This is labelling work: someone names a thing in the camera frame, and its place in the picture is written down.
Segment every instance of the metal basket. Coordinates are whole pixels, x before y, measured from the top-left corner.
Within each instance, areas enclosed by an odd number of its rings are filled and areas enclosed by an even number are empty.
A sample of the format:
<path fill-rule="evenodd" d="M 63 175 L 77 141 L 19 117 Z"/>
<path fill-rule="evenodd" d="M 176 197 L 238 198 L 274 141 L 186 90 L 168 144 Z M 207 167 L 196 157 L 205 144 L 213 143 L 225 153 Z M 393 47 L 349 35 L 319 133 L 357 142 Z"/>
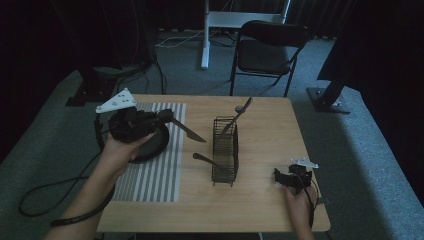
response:
<path fill-rule="evenodd" d="M 212 181 L 215 183 L 230 183 L 236 180 L 239 167 L 237 124 L 234 123 L 228 131 L 219 137 L 225 126 L 234 117 L 216 117 L 213 127 L 213 161 Z"/>

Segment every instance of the black chair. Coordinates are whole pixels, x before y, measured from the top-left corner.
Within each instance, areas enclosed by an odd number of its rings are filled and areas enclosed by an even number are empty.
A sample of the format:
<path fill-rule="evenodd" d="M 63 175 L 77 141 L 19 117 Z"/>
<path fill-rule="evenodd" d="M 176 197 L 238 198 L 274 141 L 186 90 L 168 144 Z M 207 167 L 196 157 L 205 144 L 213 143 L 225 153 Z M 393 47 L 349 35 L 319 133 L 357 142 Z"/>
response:
<path fill-rule="evenodd" d="M 233 96 L 236 74 L 277 78 L 275 86 L 282 76 L 290 73 L 284 92 L 284 97 L 287 97 L 297 55 L 309 39 L 308 29 L 302 25 L 260 20 L 243 24 L 237 36 L 230 96 Z M 293 54 L 288 54 L 289 47 L 293 48 Z"/>

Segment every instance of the person's right hand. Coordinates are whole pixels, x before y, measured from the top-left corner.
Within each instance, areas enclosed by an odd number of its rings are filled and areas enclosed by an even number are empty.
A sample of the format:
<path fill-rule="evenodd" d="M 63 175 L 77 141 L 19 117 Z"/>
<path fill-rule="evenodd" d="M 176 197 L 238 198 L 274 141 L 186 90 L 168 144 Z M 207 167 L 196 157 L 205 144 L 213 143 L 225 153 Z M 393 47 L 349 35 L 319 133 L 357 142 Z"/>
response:
<path fill-rule="evenodd" d="M 306 190 L 315 204 L 317 193 L 313 187 L 307 187 Z M 309 226 L 310 202 L 306 192 L 302 190 L 294 195 L 294 189 L 289 189 L 283 185 L 284 198 L 286 200 L 287 211 L 290 221 L 299 239 L 314 239 L 311 228 Z"/>

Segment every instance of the striped placemat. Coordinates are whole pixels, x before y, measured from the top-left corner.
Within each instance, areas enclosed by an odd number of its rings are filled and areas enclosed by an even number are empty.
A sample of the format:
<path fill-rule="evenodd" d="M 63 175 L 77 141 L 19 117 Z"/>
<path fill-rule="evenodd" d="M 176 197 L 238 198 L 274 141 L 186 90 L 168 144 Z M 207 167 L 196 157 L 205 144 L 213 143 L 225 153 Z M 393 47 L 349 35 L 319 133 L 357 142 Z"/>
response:
<path fill-rule="evenodd" d="M 184 124 L 184 103 L 138 103 L 138 110 L 172 109 L 174 117 Z M 180 164 L 184 131 L 168 123 L 169 143 L 154 159 L 130 164 L 116 183 L 114 201 L 177 202 L 180 185 Z"/>

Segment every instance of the stand base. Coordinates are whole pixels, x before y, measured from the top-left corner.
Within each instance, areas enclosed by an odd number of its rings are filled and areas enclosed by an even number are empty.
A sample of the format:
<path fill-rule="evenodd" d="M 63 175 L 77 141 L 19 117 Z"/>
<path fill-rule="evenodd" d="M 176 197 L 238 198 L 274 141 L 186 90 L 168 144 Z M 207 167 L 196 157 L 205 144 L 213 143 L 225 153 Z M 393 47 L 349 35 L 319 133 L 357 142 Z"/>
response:
<path fill-rule="evenodd" d="M 311 97 L 312 103 L 314 104 L 315 111 L 327 112 L 327 113 L 342 113 L 350 114 L 349 108 L 346 106 L 346 102 L 342 95 L 331 106 L 325 106 L 321 104 L 319 98 L 324 94 L 325 88 L 307 88 L 306 89 Z"/>
<path fill-rule="evenodd" d="M 106 102 L 112 96 L 117 82 L 116 79 L 102 80 L 102 85 L 96 93 L 85 92 L 84 82 L 81 83 L 74 97 L 68 98 L 65 106 L 67 107 L 82 107 L 86 102 Z"/>

